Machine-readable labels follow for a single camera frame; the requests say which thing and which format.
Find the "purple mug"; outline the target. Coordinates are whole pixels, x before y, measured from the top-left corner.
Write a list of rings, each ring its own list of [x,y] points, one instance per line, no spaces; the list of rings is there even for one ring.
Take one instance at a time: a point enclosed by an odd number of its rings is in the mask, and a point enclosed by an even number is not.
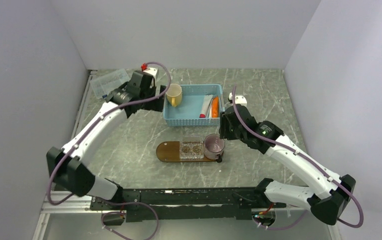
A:
[[[226,143],[218,134],[209,134],[203,141],[204,156],[209,159],[221,163],[223,161],[223,153]]]

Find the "light blue plastic basket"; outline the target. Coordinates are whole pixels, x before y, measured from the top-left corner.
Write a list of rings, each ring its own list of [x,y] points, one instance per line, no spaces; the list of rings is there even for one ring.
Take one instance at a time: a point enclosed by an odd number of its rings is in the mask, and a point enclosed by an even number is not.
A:
[[[220,118],[199,118],[205,95],[223,96],[220,84],[182,84],[182,102],[173,107],[165,100],[163,118],[169,127],[219,126]]]

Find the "brown oval wooden tray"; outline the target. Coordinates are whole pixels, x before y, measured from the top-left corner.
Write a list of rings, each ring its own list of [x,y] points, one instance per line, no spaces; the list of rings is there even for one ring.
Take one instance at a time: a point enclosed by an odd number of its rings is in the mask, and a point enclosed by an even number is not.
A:
[[[217,162],[223,161],[223,153],[219,159],[209,159],[204,156],[201,159],[180,158],[180,142],[179,141],[165,141],[160,143],[156,148],[157,158],[164,163],[205,163],[205,162]]]

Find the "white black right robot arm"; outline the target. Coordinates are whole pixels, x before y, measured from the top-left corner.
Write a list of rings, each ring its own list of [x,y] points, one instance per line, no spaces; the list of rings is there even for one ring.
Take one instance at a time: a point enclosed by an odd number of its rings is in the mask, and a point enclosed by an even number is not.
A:
[[[220,113],[219,135],[230,141],[240,140],[250,149],[277,160],[306,184],[295,186],[264,178],[254,189],[254,200],[259,207],[284,203],[308,210],[330,226],[341,220],[356,186],[351,175],[339,175],[327,169],[301,150],[274,123],[256,121],[240,104]]]

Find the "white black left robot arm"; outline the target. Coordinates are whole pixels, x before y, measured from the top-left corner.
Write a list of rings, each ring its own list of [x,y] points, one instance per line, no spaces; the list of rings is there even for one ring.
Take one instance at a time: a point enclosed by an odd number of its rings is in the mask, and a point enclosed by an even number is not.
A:
[[[50,184],[57,184],[78,197],[103,199],[110,210],[123,203],[123,188],[92,173],[88,166],[96,151],[112,131],[139,110],[162,112],[166,86],[157,90],[158,70],[143,66],[132,73],[105,98],[92,120],[63,147],[52,147],[46,153]]]

